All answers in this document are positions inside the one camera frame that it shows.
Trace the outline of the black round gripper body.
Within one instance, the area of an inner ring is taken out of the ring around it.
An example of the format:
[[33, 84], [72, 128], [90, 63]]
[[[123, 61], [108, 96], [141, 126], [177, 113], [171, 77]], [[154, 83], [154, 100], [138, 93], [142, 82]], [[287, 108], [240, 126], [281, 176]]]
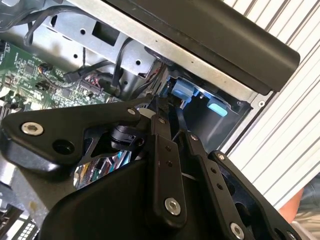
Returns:
[[46, 240], [222, 240], [198, 184], [170, 160], [137, 160], [64, 197]]

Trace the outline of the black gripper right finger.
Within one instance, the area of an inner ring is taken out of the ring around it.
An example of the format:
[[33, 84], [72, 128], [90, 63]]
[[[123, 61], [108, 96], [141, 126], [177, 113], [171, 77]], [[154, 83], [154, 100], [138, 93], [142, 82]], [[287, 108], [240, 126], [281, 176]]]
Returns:
[[183, 172], [195, 177], [207, 224], [217, 240], [298, 240], [299, 234], [221, 151], [207, 154], [177, 108]]

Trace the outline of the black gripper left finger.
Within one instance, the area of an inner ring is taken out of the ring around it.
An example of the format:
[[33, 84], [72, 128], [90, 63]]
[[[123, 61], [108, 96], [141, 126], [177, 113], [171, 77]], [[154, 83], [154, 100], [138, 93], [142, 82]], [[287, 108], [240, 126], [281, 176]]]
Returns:
[[166, 160], [180, 165], [172, 141], [172, 108], [167, 98], [155, 96], [11, 114], [0, 126], [0, 152], [7, 161], [53, 182], [70, 178], [78, 165], [121, 150], [132, 153], [129, 163]]

